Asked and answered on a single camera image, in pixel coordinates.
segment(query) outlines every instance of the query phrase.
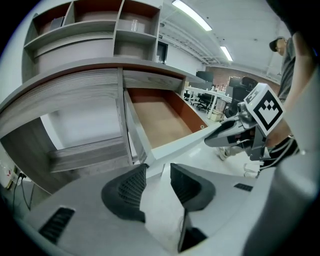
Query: desk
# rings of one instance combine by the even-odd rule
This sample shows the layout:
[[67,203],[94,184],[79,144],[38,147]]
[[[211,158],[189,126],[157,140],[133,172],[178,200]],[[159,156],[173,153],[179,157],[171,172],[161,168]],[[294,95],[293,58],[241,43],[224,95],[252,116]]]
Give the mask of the desk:
[[229,102],[229,103],[232,101],[231,97],[223,95],[223,94],[220,94],[220,93],[218,93],[216,91],[213,91],[213,90],[203,90],[203,89],[199,89],[199,88],[195,88],[195,87],[187,87],[187,88],[185,88],[185,90],[191,91],[191,92],[194,92],[194,93],[200,93],[200,94],[210,94],[210,95],[214,96],[214,99],[213,99],[213,102],[212,102],[212,106],[211,106],[210,111],[209,111],[209,113],[207,115],[208,118],[211,117],[211,114],[214,111],[214,108],[215,108],[215,105],[216,105],[216,102],[217,102],[217,98],[221,98],[222,100],[224,100],[226,102]]

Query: person's arm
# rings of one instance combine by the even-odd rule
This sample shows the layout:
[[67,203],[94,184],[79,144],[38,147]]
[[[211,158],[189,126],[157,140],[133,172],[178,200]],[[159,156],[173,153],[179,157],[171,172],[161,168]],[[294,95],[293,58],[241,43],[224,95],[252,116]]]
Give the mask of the person's arm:
[[[295,50],[295,64],[291,89],[283,104],[287,111],[292,109],[299,95],[303,93],[316,67],[313,50],[307,45],[301,33],[296,32],[292,40]],[[274,147],[290,134],[290,128],[283,119],[268,135],[266,146]]]

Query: ceiling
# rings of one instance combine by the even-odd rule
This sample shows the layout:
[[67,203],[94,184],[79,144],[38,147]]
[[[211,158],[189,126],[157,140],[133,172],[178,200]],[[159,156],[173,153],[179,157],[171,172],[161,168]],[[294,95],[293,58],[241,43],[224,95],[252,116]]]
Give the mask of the ceiling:
[[[265,0],[184,0],[212,27],[205,31],[192,18],[163,0],[163,39],[206,66],[230,67],[279,82],[282,57],[269,48],[278,36],[290,37]],[[228,61],[220,46],[226,46]]]

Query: floor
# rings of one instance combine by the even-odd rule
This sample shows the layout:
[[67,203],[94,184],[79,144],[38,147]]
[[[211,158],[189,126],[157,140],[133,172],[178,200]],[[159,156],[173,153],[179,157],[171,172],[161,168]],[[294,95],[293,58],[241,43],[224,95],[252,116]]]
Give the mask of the floor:
[[[210,126],[216,122],[207,119],[204,110],[197,110],[199,116]],[[250,161],[245,152],[221,161],[216,155],[216,149],[205,145],[202,141],[194,148],[172,160],[172,163],[185,164],[210,172],[233,176],[243,176],[244,164],[250,164],[251,169],[258,171],[259,166]],[[162,169],[148,170],[147,177],[161,173],[161,177],[148,178],[147,187],[142,194],[140,209],[146,215],[146,228],[164,248],[172,255],[178,254],[177,247],[181,234],[184,208],[179,202],[170,185],[170,163]]]

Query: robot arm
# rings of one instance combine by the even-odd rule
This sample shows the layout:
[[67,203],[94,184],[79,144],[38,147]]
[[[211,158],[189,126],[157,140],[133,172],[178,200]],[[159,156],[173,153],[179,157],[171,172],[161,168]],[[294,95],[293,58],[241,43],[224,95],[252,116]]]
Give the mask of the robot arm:
[[204,139],[209,147],[238,146],[252,161],[269,158],[266,138],[283,118],[285,110],[273,90],[266,83],[256,87],[238,103],[238,113]]

